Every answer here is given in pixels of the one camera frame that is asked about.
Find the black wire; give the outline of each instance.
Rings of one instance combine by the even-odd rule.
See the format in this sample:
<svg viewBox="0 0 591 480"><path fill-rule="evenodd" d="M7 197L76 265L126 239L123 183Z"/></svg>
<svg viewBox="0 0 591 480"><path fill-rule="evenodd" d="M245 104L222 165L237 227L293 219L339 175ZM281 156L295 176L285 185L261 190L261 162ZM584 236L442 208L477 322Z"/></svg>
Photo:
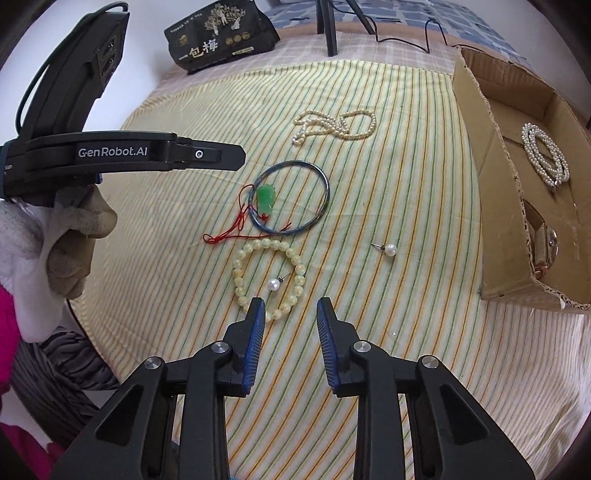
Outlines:
<svg viewBox="0 0 591 480"><path fill-rule="evenodd" d="M351 11L351 12L346 12L345 10L341 10L339 8L336 8L335 4L333 3L333 0L328 0L328 2L331 4L332 8L334 10L336 10L337 12L340 12L342 14L352 14L355 15L355 12ZM439 31L441 32L441 36L443 37L443 41L445 42L445 45L448 47L468 47L468 48L473 48L474 50L478 50L481 51L482 53L485 53L484 50L481 50L477 47L473 47L472 45L465 45L463 43L457 43L455 45L450 45L447 43L447 38L445 36L445 33L443 32L443 27L441 26L441 24L435 20L434 18L429 18L429 20L427 20L425 22L425 44L426 44L426 48L423 47L422 45L418 45L416 43L413 43L411 41L408 40L404 40L403 38L397 38L397 37L386 37L386 38L379 38L378 37L378 26L376 25L376 22L373 18L371 18L369 15L365 15L363 12L361 13L365 18L367 18L372 26L374 27L374 36L375 36L375 41L377 43L382 43L383 41L399 41L402 43L406 43L407 45L410 45L411 47L416 47L419 48L420 50L422 50L423 52L430 54L431 53L431 47L429 45L429 36L427 34L427 25L429 25L429 23L435 23L438 27L439 27Z"/></svg>
<svg viewBox="0 0 591 480"><path fill-rule="evenodd" d="M70 43L72 41L72 39L74 39L74 37L78 35L78 33L80 32L80 30L83 27L87 26L90 22L92 22L94 19L96 19L96 17L98 17L99 15L102 15L106 11L111 10L112 8L115 8L115 7L121 7L124 12L127 12L128 8L129 8L128 4L125 2L113 2L109 5L105 5L104 7L99 8L96 12L93 12L91 14L86 14L84 17L82 17L80 19L80 21L76 24L76 26L72 29L72 31L70 33L68 33L66 38L64 38L60 42L60 44L50 53L50 55L47 57L47 59L43 62L43 64L41 65L39 70L37 70L37 73L33 77L33 80L31 80L31 83L29 83L29 86L27 87L27 90L25 91L25 95L21 99L21 103L18 105L17 117L15 118L15 121L14 121L15 127L17 128L17 133L21 132L22 111L25 108L25 104L27 103L27 100L31 96L31 92L35 88L35 85L37 85L37 83L39 82L39 79L42 77L42 75L47 70L48 66L55 60L55 58L57 57L57 55L59 54L61 49L63 49L64 46L68 45L68 43Z"/></svg>

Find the yellow striped fabric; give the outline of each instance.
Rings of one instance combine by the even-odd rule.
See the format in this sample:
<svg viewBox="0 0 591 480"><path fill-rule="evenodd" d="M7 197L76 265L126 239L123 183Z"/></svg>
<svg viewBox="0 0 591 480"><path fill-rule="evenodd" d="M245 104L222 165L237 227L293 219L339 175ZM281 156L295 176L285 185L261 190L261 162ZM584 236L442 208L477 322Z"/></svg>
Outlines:
<svg viewBox="0 0 591 480"><path fill-rule="evenodd" d="M312 137L292 146L298 113L358 108L377 117L367 140ZM365 127L356 119L352 129ZM356 402L337 399L326 382L315 325L322 296L361 338L392 355L441 358L538 476L566 451L591 403L583 386L589 328L583 316L480 300L478 183L450 76L349 60L257 70L148 99L126 128L238 143L247 161L235 173L105 176L101 190L119 224L97 242L76 311L120 378L150 355L190 356L243 318L231 273L244 241L202 240L232 223L243 185L295 158L330 179L325 217L286 239L307 265L304 295L287 318L267 324L251 395L226 401L230 468L239 480L352 477ZM272 225L314 215L322 190L313 173L282 170L270 181L278 192ZM244 233L256 234L249 220ZM398 254L388 258L371 242L393 242ZM254 252L247 295L277 308L293 284L287 277L270 295L265 284L291 269L280 252ZM404 405L403 413L410 478Z"/></svg>

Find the gloved hand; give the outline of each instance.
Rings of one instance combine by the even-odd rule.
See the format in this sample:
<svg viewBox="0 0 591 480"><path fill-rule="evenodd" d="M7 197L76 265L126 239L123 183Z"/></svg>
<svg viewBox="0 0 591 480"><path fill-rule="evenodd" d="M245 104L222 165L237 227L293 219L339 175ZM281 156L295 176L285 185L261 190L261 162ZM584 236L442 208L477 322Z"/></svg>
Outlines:
<svg viewBox="0 0 591 480"><path fill-rule="evenodd" d="M41 342L59 325L64 299L82 294L95 239L116 223L94 185L60 190L52 208L0 200L0 283L25 341Z"/></svg>

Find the blue checkered fabric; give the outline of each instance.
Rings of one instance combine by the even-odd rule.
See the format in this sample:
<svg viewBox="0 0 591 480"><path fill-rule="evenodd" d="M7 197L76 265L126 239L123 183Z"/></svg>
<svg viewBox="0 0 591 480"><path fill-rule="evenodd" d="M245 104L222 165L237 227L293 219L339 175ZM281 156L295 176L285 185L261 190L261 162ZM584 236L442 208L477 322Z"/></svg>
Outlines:
<svg viewBox="0 0 591 480"><path fill-rule="evenodd" d="M333 0L341 10L350 11L345 0ZM429 18L435 18L446 35L454 35L489 47L516 63L528 66L526 59L519 55L509 43L469 8L443 0L371 0L358 2L361 10L376 22L399 23L423 28ZM316 2L280 5L265 12L276 29L316 22ZM335 21L359 21L353 13L335 11ZM439 32L439 27L429 24L428 28Z"/></svg>

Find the green jade pendant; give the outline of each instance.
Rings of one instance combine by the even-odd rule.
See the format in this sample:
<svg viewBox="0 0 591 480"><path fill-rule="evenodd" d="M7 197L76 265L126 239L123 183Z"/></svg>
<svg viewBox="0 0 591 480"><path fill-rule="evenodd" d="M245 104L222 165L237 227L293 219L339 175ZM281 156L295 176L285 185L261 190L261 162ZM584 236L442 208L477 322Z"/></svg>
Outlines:
<svg viewBox="0 0 591 480"><path fill-rule="evenodd" d="M256 211L259 216L267 219L271 216L275 203L275 187L267 183L256 189Z"/></svg>

